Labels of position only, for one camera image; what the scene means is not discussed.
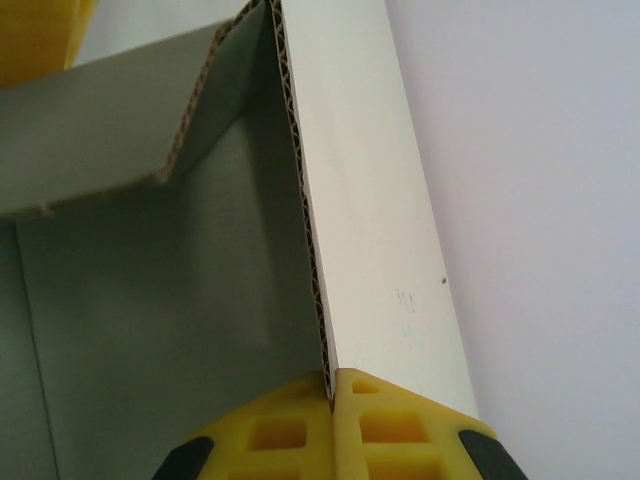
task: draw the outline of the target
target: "cardboard box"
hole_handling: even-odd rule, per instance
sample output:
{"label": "cardboard box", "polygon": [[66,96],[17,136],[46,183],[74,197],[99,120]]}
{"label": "cardboard box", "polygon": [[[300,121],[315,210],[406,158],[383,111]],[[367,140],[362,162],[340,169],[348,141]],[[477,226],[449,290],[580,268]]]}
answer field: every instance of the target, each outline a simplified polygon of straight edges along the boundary
{"label": "cardboard box", "polygon": [[476,414],[383,1],[0,91],[0,155],[0,477],[148,478],[318,368]]}

